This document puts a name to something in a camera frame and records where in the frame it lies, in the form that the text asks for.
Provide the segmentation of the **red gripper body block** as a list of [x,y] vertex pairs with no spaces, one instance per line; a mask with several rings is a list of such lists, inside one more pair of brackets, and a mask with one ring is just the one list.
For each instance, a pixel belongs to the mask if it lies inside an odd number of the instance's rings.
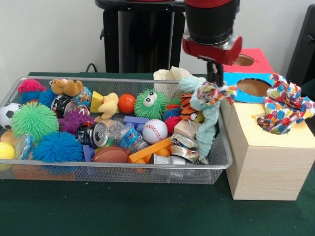
[[232,65],[235,62],[241,52],[242,43],[242,37],[236,35],[231,36],[227,42],[214,46],[197,44],[188,36],[182,39],[186,54],[225,65]]

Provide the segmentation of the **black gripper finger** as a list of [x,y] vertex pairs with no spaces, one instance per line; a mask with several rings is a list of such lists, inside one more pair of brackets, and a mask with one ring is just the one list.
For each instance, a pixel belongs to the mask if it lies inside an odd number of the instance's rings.
[[224,82],[223,82],[223,65],[216,63],[216,84],[217,86],[223,86]]
[[207,81],[210,83],[216,81],[216,64],[213,61],[207,61]]

